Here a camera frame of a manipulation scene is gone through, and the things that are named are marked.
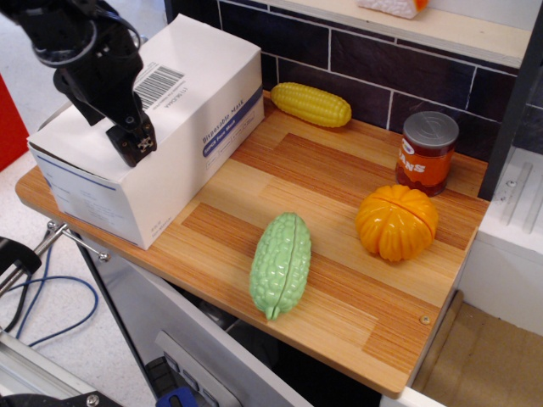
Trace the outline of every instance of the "yellow corn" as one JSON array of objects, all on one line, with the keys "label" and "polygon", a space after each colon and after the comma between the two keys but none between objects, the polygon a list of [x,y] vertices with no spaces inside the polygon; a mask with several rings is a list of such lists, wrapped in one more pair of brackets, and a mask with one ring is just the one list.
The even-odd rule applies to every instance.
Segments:
[{"label": "yellow corn", "polygon": [[271,90],[271,100],[283,112],[324,127],[341,127],[352,115],[350,105],[332,93],[284,82]]}]

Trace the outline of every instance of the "screw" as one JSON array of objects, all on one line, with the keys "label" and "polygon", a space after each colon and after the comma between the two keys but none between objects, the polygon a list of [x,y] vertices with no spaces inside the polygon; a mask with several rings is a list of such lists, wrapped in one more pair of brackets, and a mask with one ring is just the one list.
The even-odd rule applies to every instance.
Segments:
[{"label": "screw", "polygon": [[98,260],[100,261],[100,263],[107,263],[110,259],[111,256],[109,255],[109,253],[98,253]]},{"label": "screw", "polygon": [[430,317],[427,315],[421,316],[418,320],[421,321],[421,324],[423,325],[430,325],[431,322]]},{"label": "screw", "polygon": [[100,397],[96,394],[91,394],[87,397],[87,407],[95,407],[100,404]]}]

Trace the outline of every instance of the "dark tile wall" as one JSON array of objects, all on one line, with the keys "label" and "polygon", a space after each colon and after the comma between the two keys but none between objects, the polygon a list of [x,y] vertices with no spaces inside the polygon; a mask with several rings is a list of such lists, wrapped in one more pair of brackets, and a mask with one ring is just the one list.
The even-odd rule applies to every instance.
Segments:
[{"label": "dark tile wall", "polygon": [[396,132],[411,114],[440,111],[460,127],[456,151],[488,161],[518,70],[250,0],[198,5],[262,48],[265,89],[315,86],[345,98],[355,119]]},{"label": "dark tile wall", "polygon": [[524,108],[522,122],[513,145],[543,154],[543,67],[540,68],[533,94]]}]

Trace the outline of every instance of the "toy pumpkin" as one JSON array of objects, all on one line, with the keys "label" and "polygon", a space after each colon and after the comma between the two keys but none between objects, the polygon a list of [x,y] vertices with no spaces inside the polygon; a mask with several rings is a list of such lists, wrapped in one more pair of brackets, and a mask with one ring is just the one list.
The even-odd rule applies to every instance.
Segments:
[{"label": "toy pumpkin", "polygon": [[355,219],[362,246],[384,259],[413,259],[435,238],[438,212],[428,196],[403,185],[378,188]]}]

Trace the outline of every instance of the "metal rod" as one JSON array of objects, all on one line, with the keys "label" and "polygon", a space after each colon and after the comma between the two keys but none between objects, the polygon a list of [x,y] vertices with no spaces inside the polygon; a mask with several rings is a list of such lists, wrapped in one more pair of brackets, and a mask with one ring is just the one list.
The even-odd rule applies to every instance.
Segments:
[{"label": "metal rod", "polygon": [[86,244],[85,242],[83,242],[79,237],[75,236],[75,235],[72,235],[71,231],[69,230],[65,230],[65,231],[62,231],[64,233],[65,236],[69,237],[70,239],[72,239],[74,242],[76,242],[77,244],[81,245],[82,247],[86,248],[87,250],[90,250],[91,252],[95,253],[98,255],[98,259],[102,262],[106,262],[106,261],[109,261],[109,259],[111,258],[111,256],[109,255],[109,253],[105,253],[105,252],[99,252],[97,249],[95,248],[92,248],[91,246],[89,246],[88,244]]},{"label": "metal rod", "polygon": [[[41,256],[48,248],[51,247],[53,243],[57,241],[59,237],[62,236],[63,231],[68,227],[65,223],[61,226],[56,226],[53,222],[48,223],[48,229],[53,230],[53,233],[47,235],[40,244],[34,249],[34,253],[38,256]],[[19,280],[25,270],[22,267],[17,267],[12,273],[6,278],[2,284],[0,284],[0,297],[2,297],[16,282]]]}]

